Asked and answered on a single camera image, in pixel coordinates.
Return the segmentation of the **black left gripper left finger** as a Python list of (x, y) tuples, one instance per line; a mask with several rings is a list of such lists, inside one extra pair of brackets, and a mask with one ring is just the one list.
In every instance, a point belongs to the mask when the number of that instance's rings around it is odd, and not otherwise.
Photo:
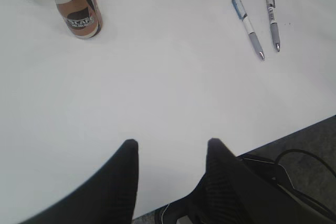
[(25, 223), (131, 223), (139, 182), (139, 146), (126, 140), (71, 194)]

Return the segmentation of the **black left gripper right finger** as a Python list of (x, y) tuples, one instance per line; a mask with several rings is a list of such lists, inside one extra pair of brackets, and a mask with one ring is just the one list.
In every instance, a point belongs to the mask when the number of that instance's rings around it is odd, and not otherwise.
[(296, 190), (287, 171), (255, 156), (207, 144), (201, 209), (210, 223), (335, 223), (335, 214)]

